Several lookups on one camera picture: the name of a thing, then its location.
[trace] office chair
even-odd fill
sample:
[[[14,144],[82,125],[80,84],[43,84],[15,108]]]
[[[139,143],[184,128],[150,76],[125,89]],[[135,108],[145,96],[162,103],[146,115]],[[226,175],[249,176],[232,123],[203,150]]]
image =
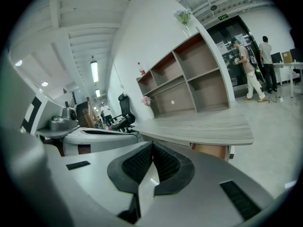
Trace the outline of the office chair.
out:
[[[129,97],[125,96],[124,94],[121,94],[118,97],[118,100],[120,102],[120,107],[121,107],[121,115],[110,119],[112,125],[111,128],[112,130],[122,130],[125,132],[125,130],[128,133],[134,132],[133,130],[129,130],[128,128],[132,123],[135,122],[135,116],[131,113],[130,107],[129,107]]]

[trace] vase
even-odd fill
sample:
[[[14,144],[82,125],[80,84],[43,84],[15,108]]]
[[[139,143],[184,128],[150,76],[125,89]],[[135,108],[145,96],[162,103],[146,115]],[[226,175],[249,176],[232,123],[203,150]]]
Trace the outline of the vase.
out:
[[[190,33],[189,28],[187,27],[187,25],[184,25],[183,32],[185,33],[185,35],[186,35],[188,38],[191,36],[191,33]]]

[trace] sign on wall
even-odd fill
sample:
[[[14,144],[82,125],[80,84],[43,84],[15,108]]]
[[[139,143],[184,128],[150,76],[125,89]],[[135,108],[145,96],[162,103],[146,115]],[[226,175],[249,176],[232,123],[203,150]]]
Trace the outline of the sign on wall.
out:
[[[228,15],[227,15],[227,14],[224,14],[224,15],[218,17],[218,19],[220,19],[220,20],[223,20],[223,19],[226,19],[226,18],[228,18]]]

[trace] white paper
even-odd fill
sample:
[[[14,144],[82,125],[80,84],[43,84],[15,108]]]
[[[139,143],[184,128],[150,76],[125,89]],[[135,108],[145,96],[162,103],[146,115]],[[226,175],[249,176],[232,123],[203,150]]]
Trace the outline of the white paper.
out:
[[[241,42],[242,45],[248,46],[243,34],[236,35],[235,38]]]
[[[224,55],[224,54],[228,53],[228,50],[227,50],[227,48],[226,48],[226,46],[225,46],[225,44],[224,44],[223,41],[221,41],[220,43],[218,43],[217,47],[218,47],[221,55]]]

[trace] computer monitor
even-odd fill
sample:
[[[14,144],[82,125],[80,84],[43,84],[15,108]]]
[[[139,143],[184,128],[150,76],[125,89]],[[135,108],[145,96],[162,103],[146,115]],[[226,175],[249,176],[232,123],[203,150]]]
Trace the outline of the computer monitor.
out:
[[[271,59],[273,60],[273,63],[281,63],[283,61],[280,52],[272,54]]]
[[[301,50],[294,48],[290,50],[290,53],[294,61],[303,62],[303,54]]]

